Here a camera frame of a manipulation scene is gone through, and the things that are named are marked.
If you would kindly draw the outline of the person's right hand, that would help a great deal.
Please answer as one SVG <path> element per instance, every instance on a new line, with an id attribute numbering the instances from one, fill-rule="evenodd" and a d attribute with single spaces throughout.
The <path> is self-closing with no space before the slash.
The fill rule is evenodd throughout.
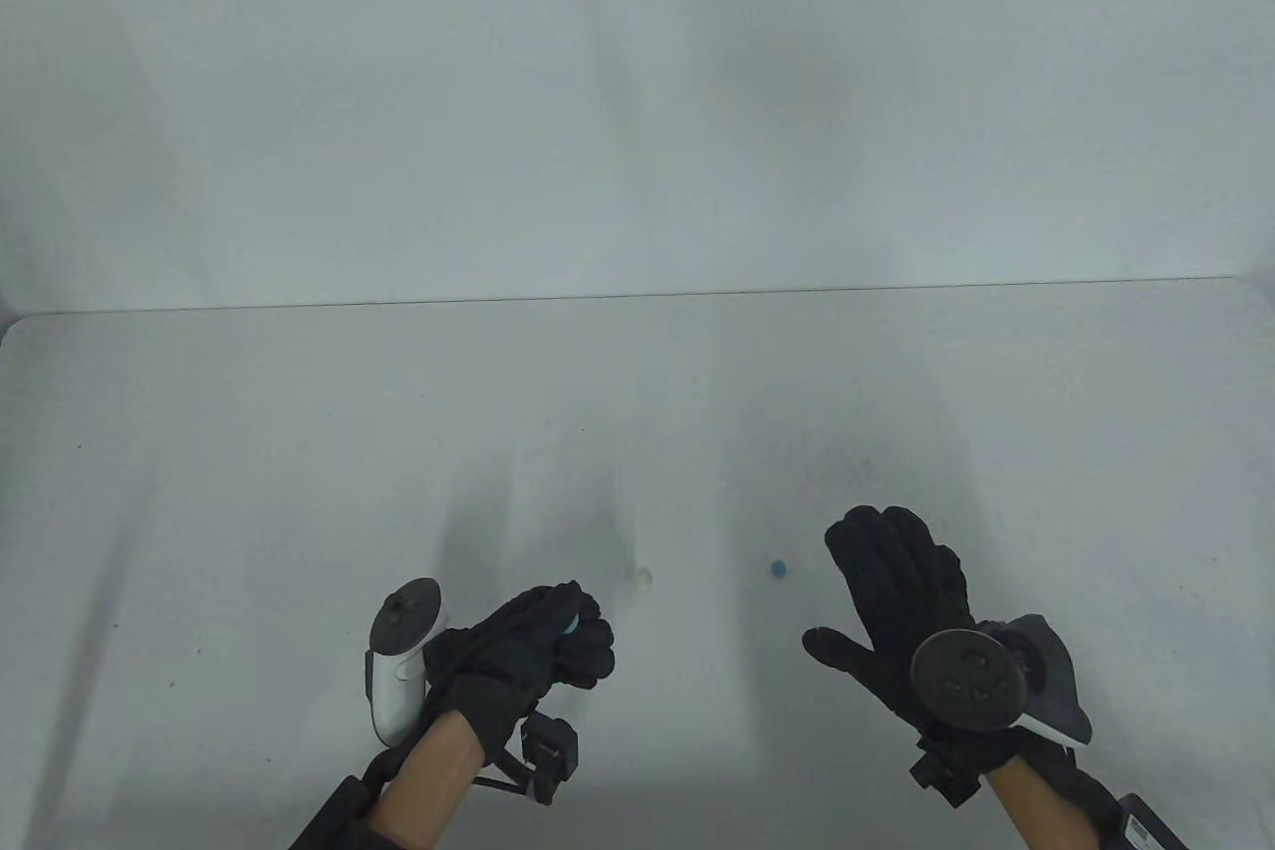
<path id="1" fill-rule="evenodd" d="M 900 505 L 857 505 L 827 528 L 825 544 L 871 644 L 816 627 L 803 633 L 803 650 L 870 691 L 963 771 L 991 774 L 1010 763 L 1021 749 L 1015 731 L 959 730 L 929 712 L 912 686 L 912 656 L 924 640 L 975 624 L 955 551 L 935 543 L 921 517 Z"/>

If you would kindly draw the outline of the person's left hand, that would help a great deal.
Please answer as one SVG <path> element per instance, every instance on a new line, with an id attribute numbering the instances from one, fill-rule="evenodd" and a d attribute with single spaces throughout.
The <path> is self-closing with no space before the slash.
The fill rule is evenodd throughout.
<path id="1" fill-rule="evenodd" d="M 551 687 L 592 689 L 615 672 L 615 631 L 578 581 L 556 582 L 470 628 L 442 631 L 423 661 L 428 703 L 469 723 L 490 766 Z"/>

